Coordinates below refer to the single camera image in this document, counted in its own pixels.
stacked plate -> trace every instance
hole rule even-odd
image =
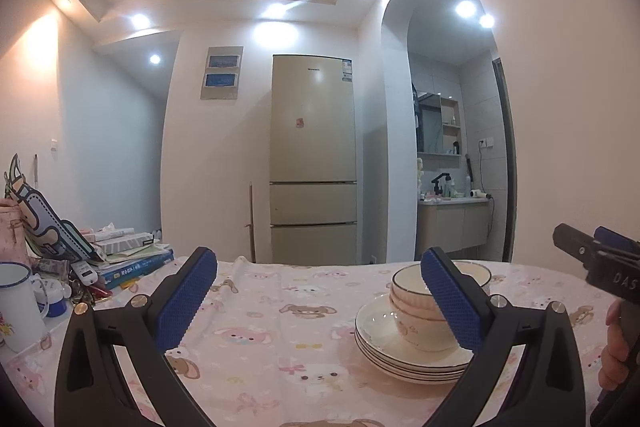
[[[434,353],[416,349],[398,333],[388,295],[377,297],[358,311],[355,340],[362,354],[380,371],[412,383],[456,381],[473,356],[460,346]]]

refrigerator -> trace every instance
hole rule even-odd
[[[270,205],[273,262],[356,264],[351,61],[273,55]]]

hand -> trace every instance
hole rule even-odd
[[[598,373],[598,383],[606,391],[613,391],[626,380],[629,370],[624,365],[629,355],[629,346],[622,336],[620,327],[620,299],[613,302],[607,311],[605,324],[607,330],[607,346],[602,350],[602,369]]]

white remote control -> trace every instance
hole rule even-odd
[[[78,279],[85,286],[91,286],[98,281],[98,274],[91,268],[87,261],[76,261],[71,263],[71,268],[78,276]]]

dining table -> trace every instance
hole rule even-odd
[[[186,260],[175,259],[97,308],[151,295]],[[492,273],[490,293],[516,306],[543,309],[551,301],[564,303],[580,353],[588,415],[600,394],[605,317],[614,297],[559,271],[476,263]],[[358,309],[388,293],[394,273],[408,264],[311,267],[254,264],[244,257],[220,261],[216,280],[180,345],[165,357],[217,427],[421,427],[453,384],[396,380],[372,365],[354,341]],[[39,343],[2,357],[10,380],[45,427],[54,425],[56,372],[67,324],[65,319]],[[160,423],[126,349],[116,347],[116,352],[140,412]],[[521,355],[522,346],[512,349],[479,423],[498,412]]]

